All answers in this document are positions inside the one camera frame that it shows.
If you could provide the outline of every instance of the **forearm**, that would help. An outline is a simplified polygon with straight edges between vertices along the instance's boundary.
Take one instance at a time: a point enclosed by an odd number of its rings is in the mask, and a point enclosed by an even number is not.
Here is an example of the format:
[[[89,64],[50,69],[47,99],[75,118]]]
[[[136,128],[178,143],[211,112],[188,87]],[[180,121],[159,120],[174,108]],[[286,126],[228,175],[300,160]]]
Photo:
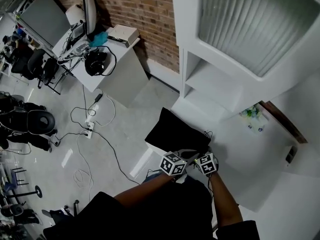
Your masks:
[[[141,202],[150,194],[154,193],[156,190],[171,181],[173,178],[173,176],[161,174],[152,180],[149,180],[139,186],[135,186],[116,195],[114,199],[118,200],[125,207],[133,206]]]
[[[240,209],[218,173],[211,176],[210,182],[218,227],[242,222]]]

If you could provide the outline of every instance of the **frosted glass door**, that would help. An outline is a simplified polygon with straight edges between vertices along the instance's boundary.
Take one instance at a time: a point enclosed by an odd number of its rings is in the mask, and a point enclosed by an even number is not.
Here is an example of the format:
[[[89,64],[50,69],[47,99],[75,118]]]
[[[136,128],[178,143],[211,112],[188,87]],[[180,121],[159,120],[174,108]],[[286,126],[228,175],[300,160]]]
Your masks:
[[[314,0],[200,0],[199,38],[263,77],[319,15]]]

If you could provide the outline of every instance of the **floor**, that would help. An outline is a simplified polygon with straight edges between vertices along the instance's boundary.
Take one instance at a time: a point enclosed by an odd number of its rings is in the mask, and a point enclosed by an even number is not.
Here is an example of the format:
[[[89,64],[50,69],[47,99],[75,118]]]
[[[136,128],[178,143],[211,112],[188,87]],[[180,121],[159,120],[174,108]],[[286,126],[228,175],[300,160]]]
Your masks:
[[[57,95],[47,87],[37,89],[36,84],[35,81],[31,81],[27,86],[15,79],[4,77],[0,87],[2,91],[23,95],[26,101],[45,106],[55,117],[57,135],[60,138],[66,133],[79,133],[82,129],[78,124],[71,122],[70,112],[74,107],[84,107],[83,86],[80,82],[68,76],[57,88],[61,90],[61,95]],[[100,91],[89,93],[84,90],[88,108]],[[120,166],[127,175],[148,149],[144,139],[157,123],[162,107],[170,109],[178,97],[177,92],[151,78],[129,108],[113,101],[116,115],[109,125],[105,127],[95,125],[94,129],[115,149]],[[98,105],[94,120],[104,125],[112,119],[114,108],[106,96],[103,96]],[[74,121],[85,123],[83,110],[76,109],[72,113],[72,118]],[[41,224],[27,225],[33,237],[41,234],[51,223],[54,224],[52,219],[42,214],[42,209],[58,210],[64,205],[72,208],[73,202],[77,199],[80,201],[78,208],[81,210],[89,202],[89,177],[84,173],[80,175],[78,171],[76,177],[79,180],[83,179],[82,184],[78,183],[79,186],[73,179],[77,169],[88,173],[87,164],[78,152],[76,140],[75,135],[66,136],[59,147],[52,147],[51,153],[33,146],[28,155],[3,152],[7,153],[2,156],[7,167],[23,167],[27,170],[19,177],[29,182],[29,185],[19,187],[17,193],[34,191],[35,185],[42,190],[43,198],[29,195],[19,199],[21,202],[26,201],[40,218]],[[90,199],[100,191],[114,196],[136,185],[120,172],[113,150],[98,134],[93,133],[91,139],[81,135],[78,137],[78,144],[92,174],[93,186],[90,190]],[[11,143],[10,148],[22,149],[25,153],[29,151],[29,147],[24,144]],[[137,176],[136,180],[142,182],[146,173],[147,168]]]

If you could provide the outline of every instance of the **headphones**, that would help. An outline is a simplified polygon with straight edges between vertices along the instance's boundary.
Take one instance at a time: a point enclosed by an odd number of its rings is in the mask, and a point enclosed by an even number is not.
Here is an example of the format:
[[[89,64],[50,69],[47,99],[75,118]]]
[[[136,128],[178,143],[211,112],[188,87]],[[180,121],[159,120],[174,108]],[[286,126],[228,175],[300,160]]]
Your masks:
[[[105,71],[104,62],[106,58],[106,52],[90,51],[89,54],[87,54],[85,57],[85,71],[90,76],[101,76],[102,73]]]

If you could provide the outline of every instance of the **power strip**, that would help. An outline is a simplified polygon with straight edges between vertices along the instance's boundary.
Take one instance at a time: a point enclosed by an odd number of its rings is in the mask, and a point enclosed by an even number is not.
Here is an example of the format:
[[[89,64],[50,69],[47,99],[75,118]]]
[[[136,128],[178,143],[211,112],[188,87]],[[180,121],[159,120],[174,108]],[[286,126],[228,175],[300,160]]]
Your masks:
[[[94,122],[88,122],[88,128],[90,129],[90,130],[94,130],[94,127],[95,127],[95,123]],[[88,139],[91,139],[91,136],[92,136],[92,131],[90,131],[90,130],[86,130],[86,133],[88,134],[88,136],[86,136]]]

